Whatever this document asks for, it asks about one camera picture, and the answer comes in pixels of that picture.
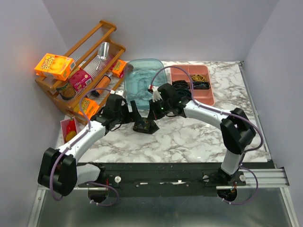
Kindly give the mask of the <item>dark patterned necktie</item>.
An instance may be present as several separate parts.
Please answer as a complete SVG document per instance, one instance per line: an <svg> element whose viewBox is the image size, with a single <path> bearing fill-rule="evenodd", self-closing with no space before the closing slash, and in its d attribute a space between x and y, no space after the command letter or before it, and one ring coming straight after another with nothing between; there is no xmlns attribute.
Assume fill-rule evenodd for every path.
<svg viewBox="0 0 303 227"><path fill-rule="evenodd" d="M134 123L133 130L138 133L153 134L159 130L159 127L154 121L142 118Z"/></svg>

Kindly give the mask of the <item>teal transparent plastic tray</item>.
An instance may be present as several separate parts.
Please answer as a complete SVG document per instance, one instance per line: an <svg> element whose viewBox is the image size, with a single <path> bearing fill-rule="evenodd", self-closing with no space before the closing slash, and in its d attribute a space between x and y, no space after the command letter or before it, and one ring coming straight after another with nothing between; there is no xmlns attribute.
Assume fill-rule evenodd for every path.
<svg viewBox="0 0 303 227"><path fill-rule="evenodd" d="M164 65L157 59L129 61L124 68L125 98L128 103L135 101L137 109L148 110L152 94L150 85L161 86L167 83Z"/></svg>

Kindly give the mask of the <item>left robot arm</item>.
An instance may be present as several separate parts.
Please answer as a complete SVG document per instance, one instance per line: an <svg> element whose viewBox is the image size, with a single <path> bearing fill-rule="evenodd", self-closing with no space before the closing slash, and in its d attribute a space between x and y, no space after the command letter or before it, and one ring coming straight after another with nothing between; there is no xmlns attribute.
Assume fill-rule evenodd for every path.
<svg viewBox="0 0 303 227"><path fill-rule="evenodd" d="M87 150L108 134L116 125L134 122L140 118L135 101L118 94L110 94L106 105L95 113L74 138L58 149L48 148L42 158L38 183L62 196L69 195L78 185L77 163Z"/></svg>

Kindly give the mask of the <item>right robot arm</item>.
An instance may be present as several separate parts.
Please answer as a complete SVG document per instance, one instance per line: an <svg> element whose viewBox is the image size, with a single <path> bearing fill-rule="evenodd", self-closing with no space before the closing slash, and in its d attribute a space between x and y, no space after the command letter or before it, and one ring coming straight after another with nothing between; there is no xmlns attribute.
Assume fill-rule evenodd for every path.
<svg viewBox="0 0 303 227"><path fill-rule="evenodd" d="M244 111L239 108L221 110L193 98L180 97L168 83L160 87L150 85L148 91L152 94L148 119L159 120L166 114L173 113L174 116L199 120L221 130L227 151L218 170L218 181L223 185L233 182L244 150L256 136L256 130Z"/></svg>

